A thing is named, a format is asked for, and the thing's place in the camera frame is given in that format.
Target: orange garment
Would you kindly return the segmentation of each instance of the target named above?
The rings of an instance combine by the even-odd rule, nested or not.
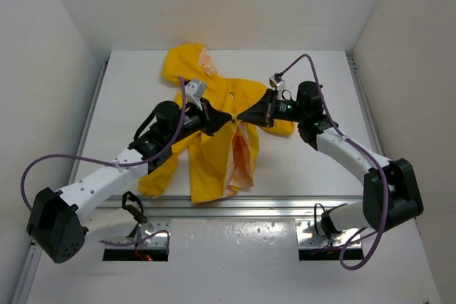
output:
[[[185,44],[171,49],[162,76],[176,85],[179,85],[179,76],[184,80],[197,78],[205,82],[207,87],[203,97],[213,108],[233,117],[258,102],[267,89],[260,82],[218,75],[201,44]],[[175,102],[182,106],[182,93],[177,95]],[[294,123],[275,120],[273,127],[264,130],[288,136],[294,131]],[[233,196],[241,188],[254,185],[255,160],[259,152],[257,127],[236,121],[225,124],[213,137],[197,132],[174,144],[171,158],[140,180],[139,191],[152,196],[163,194],[175,173],[179,154],[187,148],[193,202]]]

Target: wall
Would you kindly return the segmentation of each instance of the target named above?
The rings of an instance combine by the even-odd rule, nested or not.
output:
[[[380,0],[354,51],[385,151],[415,168],[442,301],[456,296],[455,0]]]
[[[89,46],[351,51],[377,0],[62,0]]]
[[[9,303],[29,238],[19,195],[26,165],[75,152],[100,64],[59,0],[0,0],[0,303]],[[44,162],[28,197],[68,181],[71,162]]]

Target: yellow shirt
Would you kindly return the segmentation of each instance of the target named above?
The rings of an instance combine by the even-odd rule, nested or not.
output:
[[[211,106],[236,117],[254,105],[266,92],[260,82],[223,78],[204,45],[185,44],[167,54],[162,76],[179,85],[197,78],[207,84],[203,97]],[[175,98],[182,106],[182,93]],[[275,120],[274,126],[264,128],[275,135],[291,135],[294,123]],[[159,196],[165,192],[177,168],[178,156],[188,148],[190,159],[190,189],[192,202],[211,201],[233,196],[242,188],[254,185],[255,160],[259,152],[257,127],[245,122],[228,122],[213,137],[201,132],[172,146],[173,155],[153,173],[143,177],[139,191]]]

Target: table surface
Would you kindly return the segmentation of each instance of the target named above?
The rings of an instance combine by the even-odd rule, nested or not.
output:
[[[227,78],[267,82],[297,51],[211,51]],[[344,52],[311,51],[328,106],[341,127],[369,146]],[[153,106],[176,87],[160,78],[165,51],[114,51],[83,154],[110,159],[130,142]],[[296,92],[311,80],[307,62],[286,74]],[[359,195],[361,186],[297,133],[285,139],[260,131],[255,186],[245,195]],[[77,177],[96,167],[81,164]],[[166,194],[189,194],[183,154]],[[56,265],[43,254],[28,304],[50,303],[439,303],[415,222],[386,233],[371,261],[346,271],[336,261],[299,261],[293,219],[173,219],[167,263],[102,262],[103,246],[87,243]],[[371,241],[367,240],[364,248]]]

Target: purple cable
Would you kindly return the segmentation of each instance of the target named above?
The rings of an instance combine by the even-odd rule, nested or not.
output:
[[[72,154],[57,153],[57,154],[48,154],[46,156],[39,157],[38,159],[35,159],[34,161],[32,161],[32,163],[30,163],[29,166],[27,166],[27,168],[24,170],[24,173],[22,174],[22,177],[21,177],[21,196],[22,196],[22,200],[24,201],[24,203],[27,206],[28,210],[31,211],[32,207],[31,207],[30,202],[28,201],[27,196],[26,196],[26,190],[25,190],[26,177],[27,177],[27,174],[29,173],[30,169],[35,164],[38,164],[39,162],[41,162],[41,161],[43,161],[45,159],[66,158],[66,159],[80,160],[80,161],[83,161],[83,162],[90,162],[90,163],[93,163],[93,164],[99,164],[99,165],[103,165],[105,167],[117,167],[117,166],[119,166],[119,167],[137,167],[138,165],[147,164],[147,163],[149,163],[149,162],[151,162],[151,161],[163,156],[163,154],[166,153],[166,151],[168,149],[170,149],[171,146],[177,140],[177,136],[179,135],[180,130],[182,129],[182,125],[184,123],[185,103],[187,102],[187,98],[185,97],[184,80],[181,77],[179,77],[179,81],[180,81],[180,89],[182,91],[182,108],[181,108],[181,111],[180,111],[179,122],[177,124],[176,132],[174,132],[174,135],[172,136],[170,142],[168,142],[167,145],[165,147],[163,147],[163,150],[161,150],[160,152],[158,152],[156,155],[152,156],[151,158],[147,158],[146,160],[141,160],[139,162],[134,162],[134,163],[124,163],[124,164],[119,164],[119,165],[117,165],[116,163],[112,163],[112,162],[105,162],[105,161],[99,160],[99,159],[75,156],[75,155],[72,155]]]
[[[160,233],[166,233],[166,236],[167,236],[167,238],[166,238],[166,254],[168,254],[169,248],[170,248],[170,232],[166,231],[164,229],[162,229],[161,231],[155,231],[152,234],[147,235],[144,238],[141,238],[141,239],[139,239],[137,241],[133,241],[133,242],[121,243],[121,242],[112,242],[112,241],[108,241],[108,240],[100,240],[99,242],[104,243],[105,245],[108,245],[108,246],[113,246],[113,247],[128,247],[128,246],[133,246],[133,245],[139,245],[140,243],[143,243],[144,241],[146,241],[148,239],[151,239],[151,238],[153,238],[154,236],[156,236],[156,235],[158,235]]]
[[[321,86],[320,86],[320,82],[318,80],[318,76],[317,76],[317,73],[316,73],[314,61],[312,60],[312,57],[310,55],[305,53],[305,54],[299,56],[291,65],[289,65],[280,74],[282,74],[282,75],[285,74],[288,70],[291,69],[291,67],[293,67],[296,63],[298,63],[299,60],[301,60],[304,57],[306,57],[309,60],[309,63],[311,65],[313,78],[315,79],[316,88],[318,90],[318,94],[320,95],[321,103],[323,104],[323,108],[324,108],[324,110],[326,112],[326,115],[327,115],[327,117],[329,119],[329,122],[330,122],[331,126],[334,128],[334,130],[341,137],[345,137],[344,133],[337,127],[336,123],[334,122],[334,120],[331,117],[331,114],[330,114],[330,112],[328,110],[328,106],[326,105],[326,101],[324,99],[323,93],[321,92]],[[368,159],[371,160],[371,162],[375,165],[375,167],[377,168],[378,172],[380,173],[380,178],[382,179],[382,184],[383,184],[383,208],[382,208],[382,214],[381,214],[381,218],[380,218],[380,226],[378,227],[377,236],[375,237],[375,240],[374,240],[371,248],[369,249],[369,252],[367,252],[366,256],[363,258],[362,261],[360,261],[359,263],[357,263],[354,266],[349,266],[349,265],[345,264],[345,262],[343,261],[343,256],[345,255],[346,249],[351,245],[351,242],[355,238],[355,236],[357,236],[361,231],[363,231],[363,229],[362,230],[360,229],[359,231],[356,232],[356,234],[354,234],[352,237],[350,237],[349,240],[347,241],[347,243],[344,244],[342,249],[341,249],[341,254],[339,256],[339,261],[341,262],[342,267],[344,267],[347,270],[358,270],[359,268],[361,268],[365,264],[367,264],[367,262],[372,258],[373,254],[375,253],[375,250],[378,247],[378,244],[380,243],[382,235],[385,232],[386,217],[388,215],[388,193],[389,193],[389,191],[388,191],[388,181],[386,179],[385,172],[383,171],[382,167],[377,162],[377,160],[375,160],[373,155],[371,155],[368,151],[366,151],[366,149],[364,149],[364,147],[360,146],[358,143],[354,142],[352,139],[347,137],[346,141],[350,145],[355,147],[358,151],[360,151],[362,154],[364,154]]]

